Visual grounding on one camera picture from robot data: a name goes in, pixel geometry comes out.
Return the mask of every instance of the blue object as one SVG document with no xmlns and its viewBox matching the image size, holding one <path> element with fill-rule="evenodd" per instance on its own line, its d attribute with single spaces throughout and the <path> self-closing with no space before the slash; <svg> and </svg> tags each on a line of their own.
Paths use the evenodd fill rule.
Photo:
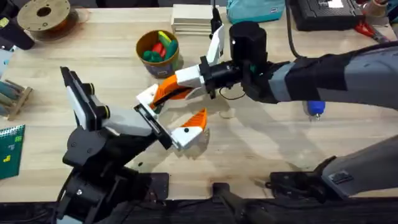
<svg viewBox="0 0 398 224">
<path fill-rule="evenodd" d="M 232 23 L 277 20 L 285 9 L 285 0 L 228 0 L 227 18 Z"/>
<path fill-rule="evenodd" d="M 311 116 L 321 115 L 325 111 L 326 103 L 324 101 L 308 101 L 308 113 Z"/>
</svg>

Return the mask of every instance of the wooden tabletop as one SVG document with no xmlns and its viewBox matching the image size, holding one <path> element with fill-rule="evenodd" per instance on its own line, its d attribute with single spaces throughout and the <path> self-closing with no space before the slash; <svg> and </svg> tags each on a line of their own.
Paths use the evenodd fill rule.
<svg viewBox="0 0 398 224">
<path fill-rule="evenodd" d="M 137 94 L 160 82 L 141 64 L 136 42 L 150 30 L 171 30 L 171 12 L 171 8 L 80 9 L 86 21 L 74 33 L 14 53 L 3 78 L 31 86 L 34 92 L 16 121 L 0 121 L 0 128 L 26 124 L 21 171 L 17 177 L 0 180 L 0 202 L 54 201 L 70 171 L 62 157 L 75 118 L 59 66 L 68 66 L 83 82 L 94 83 L 103 103 L 131 108 L 137 104 Z M 221 12 L 228 30 L 225 8 Z M 267 31 L 269 60 L 293 60 L 285 19 L 261 26 Z M 390 27 L 380 30 L 395 39 Z M 375 44 L 353 30 L 294 30 L 293 36 L 297 51 L 314 57 Z M 184 67 L 200 63 L 210 43 L 205 36 L 178 36 L 178 40 Z M 229 60 L 228 43 L 226 36 L 224 60 Z M 226 94 L 238 95 L 241 90 L 237 86 Z M 168 172 L 169 198 L 207 198 L 213 182 L 229 183 L 232 192 L 242 197 L 271 197 L 263 188 L 270 172 L 312 170 L 327 157 L 358 151 L 398 133 L 394 110 L 327 103 L 321 121 L 310 122 L 302 102 L 267 105 L 247 97 L 170 102 L 161 122 L 176 126 L 203 107 L 208 108 L 209 132 L 199 145 L 166 151 L 157 142 L 127 165 L 141 172 Z M 365 195 L 397 196 L 398 191 Z"/>
</svg>

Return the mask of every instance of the black device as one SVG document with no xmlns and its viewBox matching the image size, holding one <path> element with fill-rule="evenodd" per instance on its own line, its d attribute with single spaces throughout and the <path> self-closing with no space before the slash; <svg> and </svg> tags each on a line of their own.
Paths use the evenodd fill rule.
<svg viewBox="0 0 398 224">
<path fill-rule="evenodd" d="M 364 19 L 355 0 L 290 1 L 298 30 L 346 30 Z"/>
<path fill-rule="evenodd" d="M 33 47 L 35 42 L 19 27 L 14 21 L 8 19 L 6 16 L 0 16 L 0 37 L 15 44 L 23 50 L 29 50 Z"/>
</svg>

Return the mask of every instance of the wooden block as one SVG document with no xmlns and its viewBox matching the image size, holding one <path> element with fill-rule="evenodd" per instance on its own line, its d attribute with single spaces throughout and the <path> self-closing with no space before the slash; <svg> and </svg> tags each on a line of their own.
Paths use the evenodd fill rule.
<svg viewBox="0 0 398 224">
<path fill-rule="evenodd" d="M 178 31 L 175 35 L 206 35 L 209 36 L 209 32 L 195 32 L 195 31 Z"/>
<path fill-rule="evenodd" d="M 10 113 L 7 117 L 7 120 L 12 121 L 15 119 L 15 116 L 18 114 L 19 110 L 22 108 L 22 105 L 25 103 L 27 100 L 29 94 L 31 93 L 32 88 L 27 87 L 22 93 L 21 97 L 18 99 L 17 103 L 15 106 L 10 110 Z"/>
<path fill-rule="evenodd" d="M 213 18 L 213 6 L 174 4 L 171 26 L 173 33 L 184 32 L 190 35 L 208 35 L 211 32 L 210 20 Z"/>
<path fill-rule="evenodd" d="M 173 23 L 199 23 L 206 24 L 213 17 L 211 5 L 174 4 Z"/>
</svg>

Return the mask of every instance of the red toy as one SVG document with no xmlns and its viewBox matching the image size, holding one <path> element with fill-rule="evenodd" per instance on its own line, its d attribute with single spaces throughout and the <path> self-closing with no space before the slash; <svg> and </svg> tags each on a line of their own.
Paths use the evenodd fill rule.
<svg viewBox="0 0 398 224">
<path fill-rule="evenodd" d="M 158 42 L 154 45 L 154 47 L 152 48 L 153 52 L 157 52 L 160 54 L 160 56 L 162 56 L 162 51 L 164 50 L 164 47 L 162 45 L 162 43 Z"/>
<path fill-rule="evenodd" d="M 162 51 L 160 52 L 160 56 L 162 57 L 162 58 L 164 58 L 164 55 L 166 55 L 166 48 L 164 47 L 163 49 L 162 49 Z"/>
</svg>

